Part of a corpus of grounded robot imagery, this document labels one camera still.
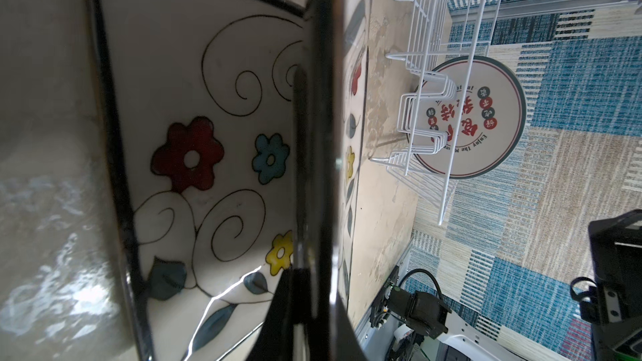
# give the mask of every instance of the blue flower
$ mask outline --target blue flower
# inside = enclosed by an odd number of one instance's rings
[[[259,183],[265,185],[274,178],[282,177],[290,147],[283,143],[281,135],[276,133],[268,140],[265,134],[259,134],[254,146],[259,153],[252,159],[252,169],[259,174]]]

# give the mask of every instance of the black cable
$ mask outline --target black cable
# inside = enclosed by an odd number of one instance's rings
[[[598,301],[597,296],[595,295],[595,292],[591,291],[591,288],[589,288],[589,290],[587,290],[585,292],[581,292],[581,293],[576,293],[575,292],[575,289],[574,289],[575,285],[580,283],[580,282],[582,282],[582,281],[588,281],[589,283],[592,283],[593,286],[597,286],[597,283],[595,283],[593,281],[593,279],[590,279],[590,278],[584,277],[584,276],[576,277],[571,281],[571,298],[574,301],[577,301],[578,303],[580,301],[584,301],[584,299],[586,299],[586,298],[590,298],[590,299],[593,299],[595,301]]]
[[[413,270],[409,271],[408,273],[406,273],[406,276],[401,278],[401,280],[399,282],[399,285],[397,285],[397,286],[401,287],[401,285],[403,285],[403,283],[406,281],[406,279],[408,279],[409,277],[411,277],[412,275],[414,275],[416,273],[427,274],[428,277],[430,277],[430,280],[432,280],[433,283],[435,284],[435,288],[437,289],[437,295],[438,295],[439,299],[441,301],[444,301],[444,295],[441,293],[441,288],[439,287],[439,283],[437,283],[437,279],[435,279],[433,274],[428,272],[426,269],[417,268],[417,269],[413,269]]]
[[[379,322],[379,319],[385,316],[388,313],[388,311],[381,311],[374,317],[374,323],[375,325]]]

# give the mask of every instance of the round plate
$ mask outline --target round plate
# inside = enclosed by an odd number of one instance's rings
[[[468,57],[442,63],[434,71],[447,74],[457,85],[457,97]],[[424,91],[429,88],[424,83]],[[417,127],[448,131],[448,143],[434,155],[415,155],[428,170],[444,174],[450,160],[451,140],[459,101],[422,100]],[[526,122],[526,97],[517,76],[497,60],[475,56],[461,114],[451,178],[469,179],[501,164],[515,149]],[[431,138],[416,136],[415,145],[430,145]]]

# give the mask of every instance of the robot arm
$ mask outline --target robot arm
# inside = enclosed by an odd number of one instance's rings
[[[428,274],[435,283],[434,276],[427,270],[417,269],[409,272],[399,285],[412,273]],[[437,293],[441,297],[439,285]],[[417,334],[437,339],[474,361],[521,361],[522,358],[503,348],[496,341],[486,337],[465,322],[439,297],[426,292],[409,293],[401,287],[390,287],[383,299],[385,307],[397,314],[402,322]]]

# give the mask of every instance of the wire rack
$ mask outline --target wire rack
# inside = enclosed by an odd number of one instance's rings
[[[408,146],[403,150],[392,151],[389,157],[374,157],[370,160],[374,163],[385,165],[389,173],[437,208],[437,222],[441,225],[444,221],[446,205],[456,186],[456,181],[450,178],[453,167],[454,150],[450,151],[449,162],[445,173],[433,173],[424,168],[418,161],[417,157],[419,155],[435,154],[444,147],[442,145],[442,136],[437,134],[437,131],[417,128],[420,108],[419,101],[436,99],[458,99],[463,101],[466,91],[461,89],[456,91],[456,87],[457,85],[468,87],[470,71],[472,70],[473,64],[472,55],[488,55],[502,0],[498,0],[491,29],[486,39],[479,39],[479,30],[482,25],[486,0],[479,1],[479,9],[474,20],[469,20],[472,0],[468,0],[466,17],[461,29],[460,39],[455,42],[450,41],[445,43],[441,41],[448,0],[397,1],[411,2],[413,5],[412,22],[408,35],[408,49],[406,52],[388,53],[386,57],[404,61],[406,69],[419,77],[418,86],[422,88],[416,92],[403,93],[401,95],[399,114],[397,116],[397,131],[407,134]],[[470,41],[464,41],[466,29],[470,25],[472,25],[472,39]],[[438,58],[444,55],[449,57],[468,57],[467,71],[463,81],[457,81],[457,84],[455,84],[445,74],[432,71],[437,66]],[[436,85],[437,88],[432,90],[424,88],[426,83],[431,83],[431,86],[434,87],[435,82],[438,82]],[[463,107],[459,107],[456,114],[456,124],[451,148],[455,148],[457,144],[462,110]],[[435,145],[432,147],[415,145],[415,136],[432,137]]]

